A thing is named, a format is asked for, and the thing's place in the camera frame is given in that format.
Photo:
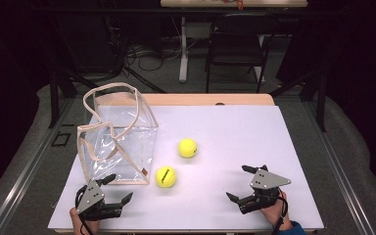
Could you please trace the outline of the black metal stand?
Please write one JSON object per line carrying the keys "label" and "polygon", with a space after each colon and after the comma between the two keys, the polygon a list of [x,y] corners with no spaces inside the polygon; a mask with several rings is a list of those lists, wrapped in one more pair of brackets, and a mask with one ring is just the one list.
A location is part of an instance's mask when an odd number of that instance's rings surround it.
{"label": "black metal stand", "polygon": [[326,101],[326,80],[327,71],[324,69],[318,69],[308,72],[307,74],[296,78],[290,82],[283,84],[280,88],[277,88],[271,92],[269,95],[274,98],[287,90],[293,88],[301,82],[304,82],[304,88],[301,92],[301,100],[303,102],[310,101],[314,94],[317,94],[316,99],[316,123],[318,124],[321,131],[325,132],[325,101]]}
{"label": "black metal stand", "polygon": [[53,69],[50,75],[50,97],[51,97],[51,122],[50,128],[53,128],[59,120],[59,91],[67,98],[74,98],[77,94],[73,86],[73,72],[67,67],[59,66]]}

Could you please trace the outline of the black chair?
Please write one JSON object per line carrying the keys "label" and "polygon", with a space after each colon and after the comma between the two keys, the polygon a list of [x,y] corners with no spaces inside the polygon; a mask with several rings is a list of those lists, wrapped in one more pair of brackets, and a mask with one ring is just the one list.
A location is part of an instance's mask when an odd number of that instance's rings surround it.
{"label": "black chair", "polygon": [[259,93],[278,19],[269,14],[232,13],[218,17],[210,27],[205,72],[206,92],[210,91],[211,66],[260,67]]}

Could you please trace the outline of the yellow tennis ball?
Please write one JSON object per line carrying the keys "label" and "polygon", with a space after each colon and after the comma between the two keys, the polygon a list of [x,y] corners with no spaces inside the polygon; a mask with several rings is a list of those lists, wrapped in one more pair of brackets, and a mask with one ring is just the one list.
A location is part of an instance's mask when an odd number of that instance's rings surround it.
{"label": "yellow tennis ball", "polygon": [[176,182],[176,172],[170,166],[163,166],[156,171],[156,182],[161,188],[170,188]]}
{"label": "yellow tennis ball", "polygon": [[178,154],[183,158],[192,158],[197,153],[197,143],[191,138],[182,139],[177,148]]}

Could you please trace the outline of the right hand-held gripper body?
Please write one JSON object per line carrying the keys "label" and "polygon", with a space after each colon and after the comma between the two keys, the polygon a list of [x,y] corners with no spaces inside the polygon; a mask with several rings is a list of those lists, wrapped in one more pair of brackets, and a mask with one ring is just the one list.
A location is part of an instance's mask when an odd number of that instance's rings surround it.
{"label": "right hand-held gripper body", "polygon": [[292,181],[288,178],[266,170],[259,170],[253,174],[250,182],[254,193],[241,199],[244,206],[239,206],[240,212],[245,214],[273,206],[279,197],[280,187],[291,183]]}

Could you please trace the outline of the grey metal floor rail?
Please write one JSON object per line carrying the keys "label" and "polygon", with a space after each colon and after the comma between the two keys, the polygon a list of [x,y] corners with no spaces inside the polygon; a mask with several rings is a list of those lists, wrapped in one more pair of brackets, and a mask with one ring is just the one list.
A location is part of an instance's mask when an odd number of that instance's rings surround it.
{"label": "grey metal floor rail", "polygon": [[315,130],[316,135],[320,139],[322,146],[324,147],[327,154],[327,162],[329,168],[334,175],[334,178],[338,184],[341,194],[345,200],[345,203],[352,215],[352,220],[354,221],[357,230],[360,235],[376,235],[374,229],[372,228],[366,213],[356,195],[340,161],[338,155],[336,154],[326,132],[323,132],[316,119],[316,111],[311,103],[304,103],[305,111],[309,116],[312,128]]}
{"label": "grey metal floor rail", "polygon": [[74,99],[65,100],[52,128],[46,111],[46,106],[40,107],[37,121],[0,180],[0,235],[59,235],[48,225],[75,158],[80,108]]}

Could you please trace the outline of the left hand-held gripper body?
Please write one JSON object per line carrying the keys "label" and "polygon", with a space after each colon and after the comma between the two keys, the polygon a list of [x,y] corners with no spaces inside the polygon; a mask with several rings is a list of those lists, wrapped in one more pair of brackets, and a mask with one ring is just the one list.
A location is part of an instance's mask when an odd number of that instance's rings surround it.
{"label": "left hand-held gripper body", "polygon": [[105,203],[101,186],[91,179],[77,192],[75,208],[84,220],[96,221],[121,216],[121,210],[115,210],[112,204]]}

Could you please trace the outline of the person's left hand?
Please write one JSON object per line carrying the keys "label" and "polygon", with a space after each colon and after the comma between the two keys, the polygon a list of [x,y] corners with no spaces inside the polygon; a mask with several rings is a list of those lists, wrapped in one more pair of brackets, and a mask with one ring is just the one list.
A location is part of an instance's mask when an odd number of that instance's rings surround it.
{"label": "person's left hand", "polygon": [[[74,235],[90,235],[88,230],[82,224],[82,221],[80,220],[78,214],[76,213],[75,208],[70,209],[70,220],[72,223]],[[97,235],[97,233],[99,232],[100,221],[99,220],[97,221],[87,220],[86,224],[90,228],[92,234]]]}

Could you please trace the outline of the clear tote bag beige trim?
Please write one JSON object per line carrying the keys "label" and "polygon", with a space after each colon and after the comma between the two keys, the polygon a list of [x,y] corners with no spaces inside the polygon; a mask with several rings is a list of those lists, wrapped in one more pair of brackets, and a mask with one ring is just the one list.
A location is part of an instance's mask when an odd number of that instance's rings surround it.
{"label": "clear tote bag beige trim", "polygon": [[159,124],[143,95],[127,83],[111,83],[88,91],[82,104],[91,115],[77,128],[85,178],[113,174],[115,184],[148,184]]}

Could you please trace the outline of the person's right hand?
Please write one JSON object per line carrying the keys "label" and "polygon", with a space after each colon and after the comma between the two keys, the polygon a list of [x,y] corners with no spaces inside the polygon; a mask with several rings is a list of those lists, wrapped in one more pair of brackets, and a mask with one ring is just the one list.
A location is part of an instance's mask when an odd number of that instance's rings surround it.
{"label": "person's right hand", "polygon": [[284,222],[291,221],[287,213],[283,214],[286,209],[287,194],[282,192],[279,196],[280,198],[273,206],[260,210],[265,219],[278,230]]}

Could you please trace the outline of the light desk with white legs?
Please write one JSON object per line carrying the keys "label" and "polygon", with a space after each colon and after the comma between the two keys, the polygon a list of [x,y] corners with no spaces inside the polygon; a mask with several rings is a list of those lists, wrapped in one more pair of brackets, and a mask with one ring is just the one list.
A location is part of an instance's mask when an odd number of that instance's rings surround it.
{"label": "light desk with white legs", "polygon": [[[306,7],[307,0],[243,0],[244,8],[299,8]],[[236,0],[161,0],[162,7],[168,8],[237,8]],[[187,81],[188,51],[187,23],[181,18],[179,81]]]}

